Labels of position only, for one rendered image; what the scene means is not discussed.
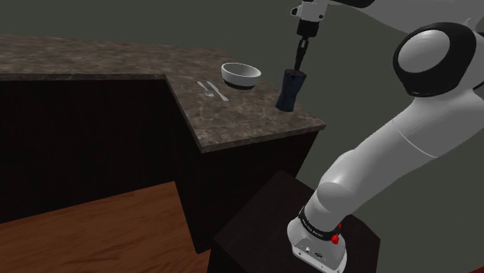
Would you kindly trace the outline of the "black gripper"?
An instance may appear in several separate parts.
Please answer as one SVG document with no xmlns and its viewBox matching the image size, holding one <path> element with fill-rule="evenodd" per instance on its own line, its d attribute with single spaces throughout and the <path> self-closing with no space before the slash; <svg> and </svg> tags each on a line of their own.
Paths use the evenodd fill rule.
<svg viewBox="0 0 484 273">
<path fill-rule="evenodd" d="M 294 69 L 296 71 L 300 70 L 301 64 L 306 55 L 307 47 L 309 45 L 309 38 L 313 38 L 317 35 L 319 26 L 319 22 L 312 22 L 303 19 L 299 20 L 296 34 L 302 38 L 299 41 L 296 49 L 296 60 L 294 64 Z"/>
</svg>

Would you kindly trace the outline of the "dark blue vase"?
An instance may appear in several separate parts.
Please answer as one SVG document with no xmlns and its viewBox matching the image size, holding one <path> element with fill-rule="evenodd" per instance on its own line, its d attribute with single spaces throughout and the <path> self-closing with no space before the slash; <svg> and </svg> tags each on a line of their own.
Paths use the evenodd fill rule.
<svg viewBox="0 0 484 273">
<path fill-rule="evenodd" d="M 283 112 L 292 112 L 295 107 L 296 97 L 306 80 L 304 72 L 286 69 L 282 80 L 282 90 L 275 107 Z"/>
</svg>

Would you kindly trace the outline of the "white bowl with dark base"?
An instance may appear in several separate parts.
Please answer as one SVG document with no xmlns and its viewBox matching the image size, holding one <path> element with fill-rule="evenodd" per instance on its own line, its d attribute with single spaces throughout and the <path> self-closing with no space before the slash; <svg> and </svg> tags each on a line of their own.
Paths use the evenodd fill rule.
<svg viewBox="0 0 484 273">
<path fill-rule="evenodd" d="M 261 77 L 256 67 L 234 62 L 223 64 L 221 74 L 228 86 L 240 90 L 252 89 Z"/>
</svg>

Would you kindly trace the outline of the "silver knife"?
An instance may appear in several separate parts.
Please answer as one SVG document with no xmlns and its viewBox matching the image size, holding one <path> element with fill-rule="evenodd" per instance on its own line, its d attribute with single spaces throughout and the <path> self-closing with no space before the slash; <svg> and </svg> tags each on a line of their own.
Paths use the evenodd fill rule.
<svg viewBox="0 0 484 273">
<path fill-rule="evenodd" d="M 220 90 L 210 81 L 206 81 L 206 83 L 219 95 L 219 97 L 224 101 L 224 102 L 228 102 L 229 99 L 223 95 Z"/>
</svg>

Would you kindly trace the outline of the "silver spoon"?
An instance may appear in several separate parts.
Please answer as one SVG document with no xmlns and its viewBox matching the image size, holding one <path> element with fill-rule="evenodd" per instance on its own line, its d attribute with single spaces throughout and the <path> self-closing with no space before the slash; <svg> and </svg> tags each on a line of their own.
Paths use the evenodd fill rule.
<svg viewBox="0 0 484 273">
<path fill-rule="evenodd" d="M 208 97 L 214 96 L 214 94 L 201 81 L 198 81 L 197 84 L 204 89 L 205 96 L 208 96 Z"/>
</svg>

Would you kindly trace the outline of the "dark robot stand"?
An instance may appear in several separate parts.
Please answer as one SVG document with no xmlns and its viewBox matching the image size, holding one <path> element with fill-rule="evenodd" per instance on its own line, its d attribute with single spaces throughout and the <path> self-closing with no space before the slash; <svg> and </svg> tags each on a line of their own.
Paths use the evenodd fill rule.
<svg viewBox="0 0 484 273">
<path fill-rule="evenodd" d="M 214 237 L 207 273 L 321 273 L 297 258 L 287 225 L 314 191 L 280 171 Z M 344 273 L 377 273 L 379 237 L 355 216 L 342 221 Z"/>
</svg>

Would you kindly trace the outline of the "dark kitchen counter cabinet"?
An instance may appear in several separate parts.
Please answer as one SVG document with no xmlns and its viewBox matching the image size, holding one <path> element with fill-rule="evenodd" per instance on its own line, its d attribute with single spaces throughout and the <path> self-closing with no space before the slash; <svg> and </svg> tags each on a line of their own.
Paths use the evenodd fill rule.
<svg viewBox="0 0 484 273">
<path fill-rule="evenodd" d="M 163 78 L 21 74 L 0 80 L 0 223 L 174 181 L 202 253 L 276 172 L 299 172 L 315 139 L 205 151 Z"/>
</svg>

